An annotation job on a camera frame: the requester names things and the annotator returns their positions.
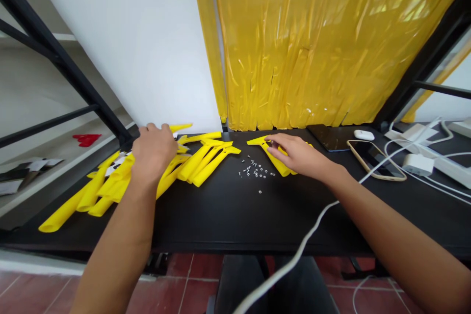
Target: black metal shelf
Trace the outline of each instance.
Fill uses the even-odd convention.
[[[26,34],[17,30],[7,22],[0,19],[0,31],[23,43],[30,49],[41,54],[51,61],[56,69],[65,77],[72,87],[80,94],[88,106],[40,123],[33,127],[15,132],[0,138],[0,148],[23,140],[56,125],[75,119],[81,115],[94,111],[104,124],[116,136],[120,145],[128,144],[133,140],[131,134],[119,121],[111,108],[99,95],[83,72],[70,58],[59,41],[39,18],[27,0],[0,0],[13,18],[25,30]]]

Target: right hand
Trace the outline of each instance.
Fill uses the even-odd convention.
[[[268,152],[283,162],[286,167],[321,182],[327,182],[336,170],[342,168],[318,150],[309,146],[299,136],[278,133],[267,136],[265,141],[271,141],[272,147],[268,148]],[[281,146],[288,155],[281,153],[278,146]]]

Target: white power adapter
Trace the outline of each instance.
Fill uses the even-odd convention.
[[[428,177],[433,172],[433,159],[415,154],[408,154],[404,158],[402,168],[409,173],[417,174],[420,177]]]

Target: black desk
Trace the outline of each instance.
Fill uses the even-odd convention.
[[[331,160],[343,164],[357,180],[365,175],[350,151],[328,153],[307,130],[284,132],[312,143]],[[247,140],[266,134],[266,131],[224,133],[223,139],[234,141],[234,146],[242,149],[242,153],[229,155],[200,188],[178,180],[170,187],[156,204],[153,251],[263,254],[296,251],[319,213],[334,197],[323,184],[307,177],[282,178],[261,147],[247,146]],[[375,135],[375,143],[383,148],[388,140],[376,132]],[[193,149],[199,146],[198,143],[190,145]],[[266,179],[252,174],[239,176],[238,172],[249,165],[250,159],[268,169]],[[270,176],[270,172],[275,172],[276,176]],[[434,174],[437,180],[466,191],[440,172]],[[84,177],[0,243],[5,247],[36,251],[92,251],[113,209],[101,218],[76,212],[55,233],[37,230],[86,181]],[[454,256],[471,259],[471,206],[413,178],[405,182],[369,178],[364,185]],[[308,242],[305,254],[373,255],[341,205],[326,213]]]

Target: black metal frame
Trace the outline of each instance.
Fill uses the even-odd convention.
[[[94,111],[118,138],[120,145],[132,141],[133,137],[131,134],[126,130],[118,117],[113,113],[111,108],[106,104],[90,81],[88,81],[75,62],[70,58],[65,49],[61,46],[51,31],[49,31],[36,12],[34,12],[27,0],[0,1],[25,30],[27,35],[3,20],[0,20],[0,30],[49,59],[88,104],[87,107],[5,136],[0,139],[0,148],[91,111]]]
[[[455,0],[376,115],[374,128],[385,130],[420,89],[471,99],[468,90],[426,82],[470,27],[471,1]]]

